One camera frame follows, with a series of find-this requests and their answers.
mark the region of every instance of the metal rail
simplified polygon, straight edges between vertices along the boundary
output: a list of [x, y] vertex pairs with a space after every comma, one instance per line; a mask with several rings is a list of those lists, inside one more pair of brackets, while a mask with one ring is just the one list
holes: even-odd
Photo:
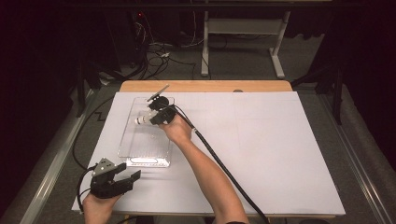
[[56, 180], [58, 179], [58, 176], [64, 167], [64, 162], [66, 161], [67, 155], [73, 146], [73, 142], [76, 139], [78, 130], [86, 118], [87, 111], [89, 111], [92, 107], [92, 102], [94, 101], [95, 96], [96, 93], [94, 93], [92, 90], [88, 92], [88, 106], [85, 107], [85, 111], [83, 111], [82, 115], [75, 121], [73, 130], [70, 132], [64, 144], [53, 159], [52, 164], [50, 165], [46, 175], [43, 178], [43, 181], [35, 193], [35, 197], [31, 201], [21, 220], [21, 224], [33, 224], [38, 221], [44, 205], [46, 204], [47, 199], [50, 196], [53, 187], [55, 186]]
[[325, 95], [322, 94], [318, 98], [325, 107], [329, 119], [332, 121], [332, 125], [337, 131], [338, 136], [345, 147], [346, 159], [361, 186], [361, 190], [366, 197], [368, 204], [370, 204], [373, 210], [378, 224], [393, 224], [394, 222], [392, 221], [386, 207], [382, 203], [373, 181], [361, 164], [361, 161], [355, 152], [355, 148], [350, 144], [343, 127], [338, 125], [332, 116], [332, 107], [329, 100]]

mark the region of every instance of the person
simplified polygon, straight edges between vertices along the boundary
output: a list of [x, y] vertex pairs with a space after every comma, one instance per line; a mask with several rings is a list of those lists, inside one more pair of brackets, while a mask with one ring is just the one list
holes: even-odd
[[[182, 151], [189, 162], [201, 191], [209, 201], [217, 224], [248, 223], [244, 207], [223, 171], [191, 141], [191, 127], [175, 115], [169, 124], [161, 124], [167, 137]], [[107, 223], [120, 196], [98, 199], [88, 194], [83, 201], [86, 224]]]

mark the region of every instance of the wooden table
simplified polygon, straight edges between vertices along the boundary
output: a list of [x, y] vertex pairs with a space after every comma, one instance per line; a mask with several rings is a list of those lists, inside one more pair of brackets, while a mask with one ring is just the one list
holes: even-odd
[[166, 84], [168, 92], [187, 91], [292, 91], [291, 85], [284, 80], [151, 80], [125, 81], [120, 91], [159, 91]]

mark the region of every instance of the gray carpet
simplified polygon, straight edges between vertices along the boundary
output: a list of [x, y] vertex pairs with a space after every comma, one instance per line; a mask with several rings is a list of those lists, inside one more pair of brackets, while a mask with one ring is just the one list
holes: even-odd
[[[276, 79], [271, 59], [267, 53], [267, 48], [271, 47], [274, 41], [272, 37], [249, 41], [241, 39], [228, 39], [227, 41], [225, 49], [222, 49], [225, 42], [216, 36], [209, 44], [214, 47], [209, 54], [212, 79]], [[294, 80], [307, 72], [320, 41], [321, 38], [311, 38], [306, 41], [300, 37], [285, 39], [279, 52], [279, 57], [286, 74], [286, 80]], [[200, 76], [201, 49], [199, 47], [188, 49], [169, 48], [168, 51], [172, 59], [183, 63], [170, 62], [166, 70], [156, 76], [156, 78], [191, 79], [193, 76], [194, 79], [208, 79], [208, 77]], [[185, 63], [196, 63], [195, 69], [192, 71], [193, 66]], [[155, 67], [151, 67], [149, 71], [153, 72], [154, 70]], [[379, 223], [351, 169], [344, 145], [333, 127], [332, 120], [322, 101], [315, 95], [312, 85], [303, 86], [305, 88], [297, 88], [296, 90], [299, 92], [305, 113], [346, 209], [345, 216], [329, 219], [328, 221], [340, 224]], [[120, 84], [116, 83], [104, 86], [99, 90], [93, 108], [114, 95], [119, 87]], [[364, 129], [364, 122], [361, 120], [359, 113], [357, 113], [346, 88], [344, 89], [342, 105], [343, 128], [346, 130], [351, 144], [359, 149], [358, 154], [361, 162], [373, 179], [385, 206], [389, 211], [396, 211], [396, 197], [394, 195], [394, 192], [396, 192], [396, 175], [386, 163], [373, 137], [368, 133], [367, 129]], [[102, 112], [102, 118], [106, 117], [110, 106], [111, 101], [98, 108], [97, 112]], [[70, 120], [74, 119], [75, 113], [76, 109], [74, 108], [45, 154], [37, 163], [19, 196], [2, 217], [0, 223], [12, 224], [21, 221], [26, 208], [32, 201], [42, 178], [56, 155], [57, 148], [62, 145], [70, 131]], [[76, 154], [83, 164], [88, 164], [104, 125], [104, 122], [98, 120], [98, 117], [99, 114], [91, 116], [82, 129], [76, 143]], [[83, 223], [82, 215], [71, 211], [76, 194], [75, 187], [81, 173], [81, 168], [76, 165], [71, 154], [68, 155], [64, 168], [37, 223]], [[122, 219], [123, 216], [114, 215], [109, 223], [117, 223]], [[288, 218], [288, 223], [294, 224], [300, 220], [300, 218]]]

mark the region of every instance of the white metal stand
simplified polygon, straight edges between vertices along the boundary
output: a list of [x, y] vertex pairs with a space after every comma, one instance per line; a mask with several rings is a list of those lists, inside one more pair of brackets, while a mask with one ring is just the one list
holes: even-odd
[[206, 77], [209, 74], [209, 48], [207, 46], [209, 34], [277, 35], [276, 45], [274, 48], [270, 48], [269, 52], [276, 76], [280, 79], [285, 78], [277, 54], [289, 22], [289, 16], [290, 12], [287, 11], [283, 19], [279, 20], [209, 19], [208, 12], [205, 12], [201, 75]]

